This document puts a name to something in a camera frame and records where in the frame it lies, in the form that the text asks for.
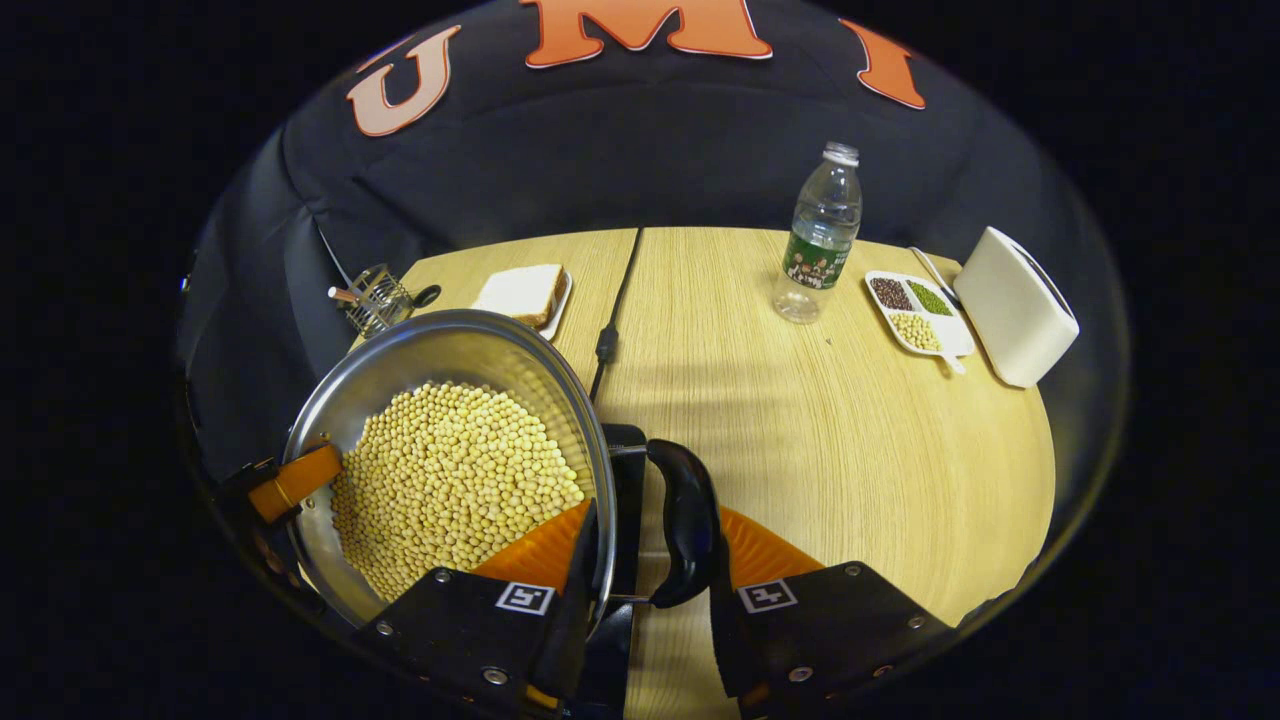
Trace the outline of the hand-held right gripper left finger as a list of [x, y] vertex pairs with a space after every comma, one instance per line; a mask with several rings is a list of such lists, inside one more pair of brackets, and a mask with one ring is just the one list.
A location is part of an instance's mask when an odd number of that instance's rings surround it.
[[589, 633], [596, 505], [556, 515], [472, 573], [436, 568], [355, 633], [448, 717], [556, 719]]

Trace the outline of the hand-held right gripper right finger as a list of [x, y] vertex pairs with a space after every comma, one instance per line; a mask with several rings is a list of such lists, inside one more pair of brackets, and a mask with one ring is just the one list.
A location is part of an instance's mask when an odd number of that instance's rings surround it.
[[721, 509], [710, 629], [742, 719], [851, 719], [860, 700], [946, 648], [954, 629], [860, 561], [826, 566]]

